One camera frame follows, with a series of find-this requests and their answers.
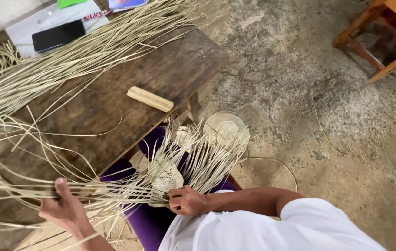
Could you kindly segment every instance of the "light wooden stick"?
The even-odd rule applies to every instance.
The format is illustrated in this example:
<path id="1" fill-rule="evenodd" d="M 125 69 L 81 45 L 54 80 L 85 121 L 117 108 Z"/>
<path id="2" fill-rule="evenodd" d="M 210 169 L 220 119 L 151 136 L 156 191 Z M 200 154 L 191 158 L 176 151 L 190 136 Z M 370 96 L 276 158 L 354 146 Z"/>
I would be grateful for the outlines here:
<path id="1" fill-rule="evenodd" d="M 173 109 L 173 102 L 161 98 L 151 92 L 147 92 L 139 87 L 133 86 L 128 90 L 127 95 L 149 106 L 153 106 L 163 112 L 169 112 Z"/>

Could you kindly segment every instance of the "white sleeve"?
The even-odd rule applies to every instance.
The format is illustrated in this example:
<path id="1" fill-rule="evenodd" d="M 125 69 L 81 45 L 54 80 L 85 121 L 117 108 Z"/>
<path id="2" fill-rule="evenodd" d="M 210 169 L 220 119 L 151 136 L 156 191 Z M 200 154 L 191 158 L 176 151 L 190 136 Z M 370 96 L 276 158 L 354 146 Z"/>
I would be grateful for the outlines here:
<path id="1" fill-rule="evenodd" d="M 322 199 L 305 198 L 289 202 L 282 209 L 281 220 L 304 225 L 356 250 L 385 251 L 351 222 L 342 210 Z"/>

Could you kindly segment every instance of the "white shirt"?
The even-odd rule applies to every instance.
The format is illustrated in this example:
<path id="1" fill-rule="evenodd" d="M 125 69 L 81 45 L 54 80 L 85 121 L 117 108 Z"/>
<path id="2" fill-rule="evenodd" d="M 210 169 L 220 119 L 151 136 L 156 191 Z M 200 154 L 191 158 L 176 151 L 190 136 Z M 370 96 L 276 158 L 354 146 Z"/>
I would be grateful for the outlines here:
<path id="1" fill-rule="evenodd" d="M 230 192 L 220 190 L 217 193 Z M 385 251 L 321 199 L 286 204 L 281 221 L 247 211 L 176 216 L 159 251 Z"/>

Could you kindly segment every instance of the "person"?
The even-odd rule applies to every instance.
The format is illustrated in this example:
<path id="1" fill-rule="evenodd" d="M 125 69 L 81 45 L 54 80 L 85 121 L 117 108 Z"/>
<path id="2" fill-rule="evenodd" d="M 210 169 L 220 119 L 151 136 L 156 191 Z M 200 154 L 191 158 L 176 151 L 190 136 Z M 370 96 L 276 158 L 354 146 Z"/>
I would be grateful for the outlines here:
<path id="1" fill-rule="evenodd" d="M 149 157 L 156 151 L 162 129 L 153 130 L 139 145 Z M 129 162 L 121 159 L 101 180 L 119 180 Z M 81 241 L 96 231 L 82 203 L 75 198 L 65 178 L 55 181 L 60 199 L 42 199 L 39 215 L 67 230 Z M 348 216 L 329 202 L 305 198 L 280 188 L 238 190 L 223 179 L 209 193 L 189 186 L 168 191 L 168 208 L 134 206 L 125 214 L 147 251 L 385 251 L 361 231 Z M 279 217 L 276 221 L 271 216 Z M 84 251 L 114 251 L 102 236 L 82 242 Z"/>

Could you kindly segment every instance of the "green object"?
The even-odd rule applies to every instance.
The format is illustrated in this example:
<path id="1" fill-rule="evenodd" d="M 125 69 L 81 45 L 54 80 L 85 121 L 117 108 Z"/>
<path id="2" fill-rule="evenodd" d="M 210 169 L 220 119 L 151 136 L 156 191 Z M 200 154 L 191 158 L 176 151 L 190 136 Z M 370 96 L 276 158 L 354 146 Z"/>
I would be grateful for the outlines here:
<path id="1" fill-rule="evenodd" d="M 59 9 L 65 8 L 66 6 L 73 5 L 75 3 L 84 3 L 88 0 L 57 0 L 57 6 Z"/>

